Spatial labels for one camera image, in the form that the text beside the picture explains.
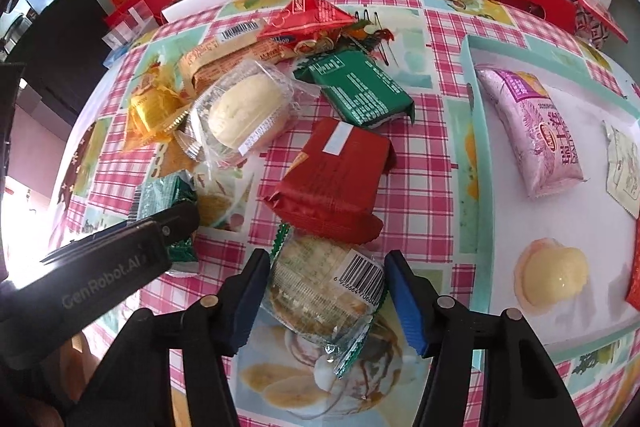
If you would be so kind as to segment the green round biscuit packet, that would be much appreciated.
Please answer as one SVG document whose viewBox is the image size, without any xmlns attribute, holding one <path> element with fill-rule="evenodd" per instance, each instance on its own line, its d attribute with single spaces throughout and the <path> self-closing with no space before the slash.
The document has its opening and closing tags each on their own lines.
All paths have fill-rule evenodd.
<svg viewBox="0 0 640 427">
<path fill-rule="evenodd" d="M 319 346 L 338 378 L 360 355 L 385 298 L 381 262 L 367 251 L 281 223 L 262 306 Z"/>
</svg>

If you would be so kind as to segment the yellow jelly cup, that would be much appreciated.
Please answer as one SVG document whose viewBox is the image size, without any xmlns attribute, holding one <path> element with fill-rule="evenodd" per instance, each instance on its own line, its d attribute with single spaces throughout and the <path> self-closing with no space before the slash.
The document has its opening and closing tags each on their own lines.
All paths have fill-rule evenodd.
<svg viewBox="0 0 640 427">
<path fill-rule="evenodd" d="M 555 239 L 536 239 L 518 258 L 514 269 L 514 294 L 528 314 L 549 312 L 555 305 L 574 299 L 588 282 L 589 265 L 578 248 Z"/>
</svg>

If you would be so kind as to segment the small red packet in tray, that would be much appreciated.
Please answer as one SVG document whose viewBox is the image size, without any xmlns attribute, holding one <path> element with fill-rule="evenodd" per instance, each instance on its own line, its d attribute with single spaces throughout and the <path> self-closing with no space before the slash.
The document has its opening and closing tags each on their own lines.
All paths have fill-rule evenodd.
<svg viewBox="0 0 640 427">
<path fill-rule="evenodd" d="M 634 309 L 640 311 L 640 219 L 637 220 L 636 237 L 634 238 L 634 259 L 632 259 L 626 301 Z"/>
</svg>

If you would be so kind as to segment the yellow gold candy packet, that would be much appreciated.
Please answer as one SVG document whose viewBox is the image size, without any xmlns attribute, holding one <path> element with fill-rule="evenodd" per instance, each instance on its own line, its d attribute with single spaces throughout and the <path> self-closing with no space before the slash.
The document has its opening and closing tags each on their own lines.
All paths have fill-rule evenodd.
<svg viewBox="0 0 640 427">
<path fill-rule="evenodd" d="M 169 143 L 189 113 L 189 91 L 175 86 L 175 67 L 156 64 L 148 68 L 131 92 L 122 151 L 152 143 Z"/>
</svg>

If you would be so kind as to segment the pink snack bag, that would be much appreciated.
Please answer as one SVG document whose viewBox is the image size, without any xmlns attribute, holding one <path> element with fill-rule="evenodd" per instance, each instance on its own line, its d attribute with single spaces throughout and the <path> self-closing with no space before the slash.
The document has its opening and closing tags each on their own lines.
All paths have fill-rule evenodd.
<svg viewBox="0 0 640 427">
<path fill-rule="evenodd" d="M 585 181 L 573 135 L 535 75 L 488 66 L 475 74 L 506 130 L 529 197 L 559 194 Z"/>
</svg>

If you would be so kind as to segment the cream sachet packet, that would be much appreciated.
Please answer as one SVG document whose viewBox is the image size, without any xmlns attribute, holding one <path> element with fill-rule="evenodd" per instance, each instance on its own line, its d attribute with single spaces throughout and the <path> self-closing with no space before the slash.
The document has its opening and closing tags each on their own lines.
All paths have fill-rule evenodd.
<svg viewBox="0 0 640 427">
<path fill-rule="evenodd" d="M 634 219 L 639 218 L 639 147 L 629 135 L 603 123 L 608 140 L 606 191 Z"/>
</svg>

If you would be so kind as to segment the clear wrapped white bun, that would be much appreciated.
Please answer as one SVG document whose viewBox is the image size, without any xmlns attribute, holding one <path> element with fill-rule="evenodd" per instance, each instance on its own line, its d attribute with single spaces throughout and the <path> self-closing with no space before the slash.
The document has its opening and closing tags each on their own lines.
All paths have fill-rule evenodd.
<svg viewBox="0 0 640 427">
<path fill-rule="evenodd" d="M 191 107 L 189 122 L 204 160 L 238 165 L 291 127 L 299 113 L 299 83 L 277 67 L 244 60 L 224 74 Z"/>
</svg>

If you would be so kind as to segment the black cabinet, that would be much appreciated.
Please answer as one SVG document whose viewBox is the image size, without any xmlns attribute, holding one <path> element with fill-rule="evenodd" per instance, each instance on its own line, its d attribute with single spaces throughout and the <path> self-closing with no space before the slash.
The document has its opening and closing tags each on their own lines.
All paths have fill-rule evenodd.
<svg viewBox="0 0 640 427">
<path fill-rule="evenodd" d="M 8 54 L 27 86 L 73 124 L 106 72 L 105 12 L 98 0 L 26 0 L 36 16 Z"/>
</svg>

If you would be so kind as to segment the clear plastic box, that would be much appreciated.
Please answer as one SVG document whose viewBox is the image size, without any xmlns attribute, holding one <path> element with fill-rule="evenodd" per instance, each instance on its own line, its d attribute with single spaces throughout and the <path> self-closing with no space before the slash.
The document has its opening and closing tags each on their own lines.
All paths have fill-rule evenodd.
<svg viewBox="0 0 640 427">
<path fill-rule="evenodd" d="M 102 37 L 111 49 L 117 50 L 125 44 L 134 43 L 147 32 L 158 27 L 157 20 L 145 1 L 129 8 L 116 10 L 105 19 L 108 31 Z"/>
</svg>

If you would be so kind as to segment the orange wafer packet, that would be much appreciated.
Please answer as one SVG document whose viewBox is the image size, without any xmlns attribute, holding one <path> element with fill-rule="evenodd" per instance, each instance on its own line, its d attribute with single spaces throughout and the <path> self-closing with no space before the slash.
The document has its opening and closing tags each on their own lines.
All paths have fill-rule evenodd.
<svg viewBox="0 0 640 427">
<path fill-rule="evenodd" d="M 260 36 L 265 24 L 262 18 L 235 24 L 183 54 L 178 69 L 186 93 L 201 93 L 243 60 L 277 64 L 293 58 L 292 50 Z"/>
</svg>

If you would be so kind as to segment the checkered picture tablecloth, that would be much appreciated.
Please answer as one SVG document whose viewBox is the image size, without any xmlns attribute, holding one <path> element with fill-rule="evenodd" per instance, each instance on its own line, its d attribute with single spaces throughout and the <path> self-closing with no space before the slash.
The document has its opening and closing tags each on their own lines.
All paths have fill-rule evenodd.
<svg viewBox="0 0 640 427">
<path fill-rule="evenodd" d="M 222 369 L 243 425 L 412 424 L 432 365 L 384 286 L 395 249 L 456 306 L 522 314 L 570 424 L 611 426 L 638 391 L 637 217 L 608 176 L 639 101 L 568 32 L 489 0 L 265 0 L 162 26 L 108 79 L 56 243 L 190 171 L 198 269 L 138 299 L 176 311 L 273 255 Z"/>
</svg>

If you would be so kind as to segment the dark green snack packet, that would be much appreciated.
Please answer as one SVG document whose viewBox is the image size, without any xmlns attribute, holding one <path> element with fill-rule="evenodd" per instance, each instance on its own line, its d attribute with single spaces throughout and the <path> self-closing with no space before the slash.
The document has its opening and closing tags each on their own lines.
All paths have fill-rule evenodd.
<svg viewBox="0 0 640 427">
<path fill-rule="evenodd" d="M 374 129 L 404 116 L 411 124 L 416 119 L 413 98 L 361 51 L 311 57 L 294 69 L 294 76 L 318 86 L 347 124 Z"/>
</svg>

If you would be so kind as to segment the red triangular snack packet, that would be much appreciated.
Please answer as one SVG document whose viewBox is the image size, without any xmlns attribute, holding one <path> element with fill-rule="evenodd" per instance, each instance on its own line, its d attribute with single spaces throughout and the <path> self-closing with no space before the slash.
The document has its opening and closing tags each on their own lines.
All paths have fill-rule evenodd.
<svg viewBox="0 0 640 427">
<path fill-rule="evenodd" d="M 356 18 L 326 0 L 291 0 L 268 20 L 258 35 L 292 56 L 311 56 L 335 48 L 344 28 Z"/>
</svg>

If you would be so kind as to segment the red patterned flat box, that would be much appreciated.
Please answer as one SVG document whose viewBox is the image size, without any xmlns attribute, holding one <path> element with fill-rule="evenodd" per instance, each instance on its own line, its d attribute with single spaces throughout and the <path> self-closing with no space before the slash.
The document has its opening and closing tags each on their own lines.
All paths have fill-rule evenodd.
<svg viewBox="0 0 640 427">
<path fill-rule="evenodd" d="M 628 37 L 600 0 L 570 0 L 575 5 L 575 35 L 600 50 L 609 36 L 623 43 Z"/>
</svg>

